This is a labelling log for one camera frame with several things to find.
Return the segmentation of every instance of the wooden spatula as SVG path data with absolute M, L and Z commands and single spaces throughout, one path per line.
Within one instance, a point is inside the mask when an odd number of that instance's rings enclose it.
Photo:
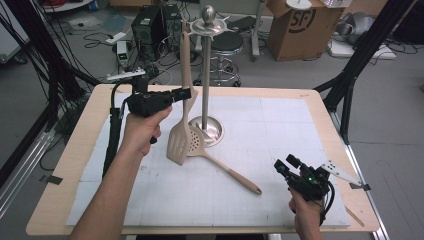
M 191 66 L 190 66 L 190 36 L 187 32 L 182 32 L 180 39 L 180 61 L 181 61 L 181 77 L 182 81 L 187 81 L 191 92 L 191 98 L 187 100 L 187 109 L 190 112 L 191 108 L 196 102 L 198 91 L 193 87 L 191 79 Z
M 241 185 L 243 185 L 245 188 L 249 189 L 251 192 L 261 195 L 262 190 L 256 186 L 253 182 L 251 182 L 249 179 L 243 177 L 238 172 L 234 171 L 227 165 L 225 165 L 223 162 L 219 161 L 218 159 L 214 158 L 212 155 L 210 155 L 205 150 L 205 139 L 203 137 L 203 133 L 200 129 L 190 126 L 190 132 L 191 132 L 191 144 L 188 151 L 188 156 L 202 156 L 219 167 L 221 167 L 223 170 L 225 170 L 231 177 L 233 177 L 237 182 L 239 182 Z
M 191 143 L 191 135 L 188 127 L 188 112 L 196 101 L 197 91 L 194 90 L 191 81 L 190 68 L 190 39 L 186 32 L 181 34 L 180 39 L 180 59 L 181 59 L 181 80 L 184 89 L 190 88 L 191 98 L 183 100 L 183 117 L 172 127 L 169 133 L 166 157 L 182 166 L 187 158 L 188 148 Z

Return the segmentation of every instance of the gray floor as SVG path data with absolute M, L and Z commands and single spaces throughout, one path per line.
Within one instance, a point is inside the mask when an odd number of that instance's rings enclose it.
M 64 21 L 91 14 L 104 22 L 102 32 L 116 27 L 127 31 L 133 13 L 112 10 L 89 12 L 71 11 Z M 106 25 L 113 17 L 127 16 L 121 26 Z M 269 29 L 264 19 L 262 29 Z M 85 49 L 83 35 L 68 35 L 72 50 L 82 64 L 96 77 L 114 71 L 116 56 L 108 46 Z M 324 53 L 315 61 L 275 62 L 267 50 L 256 62 L 250 62 L 247 50 L 234 56 L 240 67 L 242 87 L 306 88 L 311 89 L 335 77 L 347 59 L 336 59 Z M 350 141 L 356 158 L 372 187 L 372 197 L 391 239 L 422 239 L 424 236 L 424 50 L 417 54 L 398 53 L 395 60 L 379 60 L 369 64 L 360 75 L 353 98 L 350 121 Z M 199 67 L 193 67 L 193 78 Z M 181 84 L 179 66 L 169 70 L 171 85 Z M 161 77 L 166 83 L 170 79 Z M 0 164 L 4 164 L 29 127 L 44 109 L 46 99 L 30 64 L 9 62 L 0 67 Z M 43 162 L 54 167 L 64 144 L 60 142 Z M 6 214 L 0 219 L 1 239 L 65 239 L 65 237 L 30 237 L 25 228 L 45 188 L 40 181 L 49 175 L 35 168 L 25 186 Z M 296 239 L 294 235 L 285 239 Z M 192 236 L 211 239 L 211 236 Z M 326 239 L 372 239 L 370 234 L 325 234 Z

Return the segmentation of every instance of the black metal frame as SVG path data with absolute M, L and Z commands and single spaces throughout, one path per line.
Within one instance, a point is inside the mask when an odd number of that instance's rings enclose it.
M 45 127 L 45 132 L 51 130 L 58 118 L 59 107 L 59 85 L 63 88 L 63 94 L 66 99 L 76 100 L 83 96 L 84 90 L 79 86 L 75 77 L 87 82 L 92 86 L 96 86 L 101 82 L 68 63 L 61 55 L 59 49 L 50 37 L 44 22 L 40 15 L 36 12 L 31 1 L 27 0 L 5 0 L 6 5 L 20 23 L 24 31 L 27 33 L 31 43 L 40 53 L 46 62 L 48 68 L 48 76 L 40 71 L 40 68 L 28 54 L 29 59 L 34 64 L 34 68 L 44 80 L 48 79 L 49 83 L 49 103 L 36 122 L 33 124 L 28 133 L 24 136 L 12 155 L 7 159 L 0 169 L 0 189 L 6 183 L 8 177 L 12 174 L 21 158 L 27 152 L 34 139 Z M 22 42 L 19 36 L 16 36 L 13 29 L 7 27 L 7 23 L 0 19 L 0 23 L 5 26 L 11 36 L 17 41 L 21 48 L 28 53 L 28 46 Z
M 413 1 L 389 0 L 342 72 L 337 77 L 314 88 L 318 92 L 331 88 L 323 99 L 329 112 L 336 112 L 340 101 L 344 99 L 340 134 L 346 144 L 349 144 L 348 128 L 355 82 Z

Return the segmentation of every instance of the white box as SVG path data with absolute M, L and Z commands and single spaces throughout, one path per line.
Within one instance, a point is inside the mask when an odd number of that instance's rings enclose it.
M 321 0 L 321 2 L 328 8 L 344 8 L 349 7 L 352 0 Z

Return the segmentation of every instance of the stool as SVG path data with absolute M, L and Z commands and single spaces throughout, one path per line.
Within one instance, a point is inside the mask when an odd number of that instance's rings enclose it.
M 234 87 L 240 87 L 241 81 L 238 75 L 239 68 L 231 59 L 225 56 L 238 54 L 243 50 L 243 37 L 236 32 L 226 31 L 213 38 L 211 42 L 211 53 L 216 57 L 211 58 L 210 80 L 218 82 L 232 81 Z M 199 79 L 193 81 L 195 86 L 201 86 L 201 76 L 203 69 L 199 74 Z

